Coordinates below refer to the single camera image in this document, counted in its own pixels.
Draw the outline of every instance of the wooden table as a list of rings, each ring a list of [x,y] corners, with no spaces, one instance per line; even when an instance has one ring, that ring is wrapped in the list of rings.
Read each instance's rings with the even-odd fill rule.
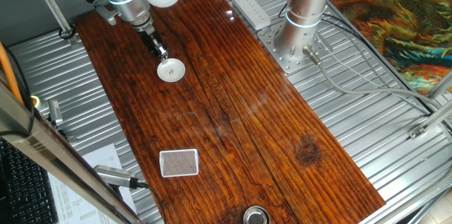
[[[262,206],[272,223],[358,223],[385,202],[226,0],[151,11],[185,77],[121,20],[79,18],[80,37],[147,183],[169,223],[241,223]],[[196,148],[200,172],[162,178],[159,152]]]

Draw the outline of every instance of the colorful tapestry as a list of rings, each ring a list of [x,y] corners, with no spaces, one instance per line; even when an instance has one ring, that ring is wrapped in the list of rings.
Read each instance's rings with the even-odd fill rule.
[[[419,93],[451,71],[452,0],[331,1]]]

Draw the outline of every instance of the circular metal lid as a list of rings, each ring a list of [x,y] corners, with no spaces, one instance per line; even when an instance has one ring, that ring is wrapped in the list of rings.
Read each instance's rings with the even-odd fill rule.
[[[270,224],[270,216],[267,211],[259,206],[252,206],[246,210],[243,216],[244,224]]]

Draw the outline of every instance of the white power strip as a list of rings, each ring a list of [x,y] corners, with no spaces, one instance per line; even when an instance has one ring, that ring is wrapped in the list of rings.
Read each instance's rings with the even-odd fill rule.
[[[271,23],[270,16],[255,0],[232,0],[254,29],[260,30]]]

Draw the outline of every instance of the keyboard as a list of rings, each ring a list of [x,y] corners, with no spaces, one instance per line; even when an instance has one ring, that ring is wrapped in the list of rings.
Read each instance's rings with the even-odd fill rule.
[[[57,221],[47,172],[0,138],[1,173],[11,223],[52,224]]]

